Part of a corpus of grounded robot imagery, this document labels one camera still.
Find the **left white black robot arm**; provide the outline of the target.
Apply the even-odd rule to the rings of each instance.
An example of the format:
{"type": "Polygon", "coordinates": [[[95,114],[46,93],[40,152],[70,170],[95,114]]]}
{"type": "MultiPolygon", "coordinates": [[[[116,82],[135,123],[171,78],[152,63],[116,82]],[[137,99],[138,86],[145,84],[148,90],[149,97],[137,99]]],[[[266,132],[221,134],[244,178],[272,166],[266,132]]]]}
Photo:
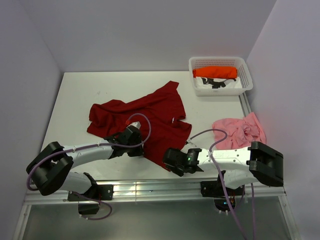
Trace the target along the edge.
{"type": "Polygon", "coordinates": [[[27,166],[27,183],[34,183],[29,190],[39,191],[48,196],[58,190],[74,191],[86,200],[98,193],[97,183],[86,173],[73,172],[72,169],[97,160],[109,160],[127,154],[129,157],[142,156],[143,143],[141,124],[136,121],[124,131],[115,133],[103,140],[78,146],[62,146],[57,141],[48,144],[27,166]]]}

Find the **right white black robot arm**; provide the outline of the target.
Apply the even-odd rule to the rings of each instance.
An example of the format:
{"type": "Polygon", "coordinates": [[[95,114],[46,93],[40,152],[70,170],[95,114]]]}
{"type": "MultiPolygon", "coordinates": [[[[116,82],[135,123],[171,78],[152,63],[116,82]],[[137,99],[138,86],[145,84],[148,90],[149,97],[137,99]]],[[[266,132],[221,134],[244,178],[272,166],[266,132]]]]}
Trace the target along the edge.
{"type": "Polygon", "coordinates": [[[216,189],[222,195],[256,182],[270,187],[284,186],[283,154],[259,141],[239,149],[212,152],[204,148],[190,148],[185,153],[169,148],[162,162],[180,177],[220,169],[223,178],[216,183],[216,189]]]}

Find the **dark red t shirt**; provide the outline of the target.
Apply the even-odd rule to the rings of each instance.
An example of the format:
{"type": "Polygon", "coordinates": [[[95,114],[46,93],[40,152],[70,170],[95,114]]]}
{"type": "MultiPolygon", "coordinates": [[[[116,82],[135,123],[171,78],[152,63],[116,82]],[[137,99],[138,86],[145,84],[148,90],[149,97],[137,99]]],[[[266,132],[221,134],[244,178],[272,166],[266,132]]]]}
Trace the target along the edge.
{"type": "Polygon", "coordinates": [[[113,99],[93,104],[87,132],[104,138],[123,131],[127,120],[139,121],[142,138],[147,140],[143,146],[144,157],[164,168],[166,150],[181,150],[192,130],[191,124],[184,121],[186,112],[178,86],[178,82],[169,81],[155,92],[128,103],[113,99]]]}

